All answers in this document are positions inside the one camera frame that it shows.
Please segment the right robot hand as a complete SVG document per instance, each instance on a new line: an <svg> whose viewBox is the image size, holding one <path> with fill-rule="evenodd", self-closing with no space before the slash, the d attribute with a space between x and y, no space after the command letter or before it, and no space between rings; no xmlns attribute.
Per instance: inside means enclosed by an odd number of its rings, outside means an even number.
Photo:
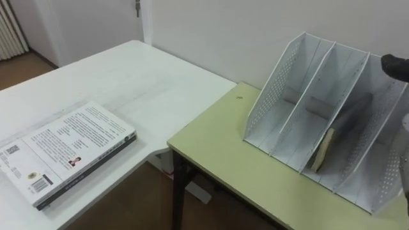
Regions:
<svg viewBox="0 0 409 230"><path fill-rule="evenodd" d="M386 54L381 57L381 66L389 77L408 83L408 59Z"/></svg>

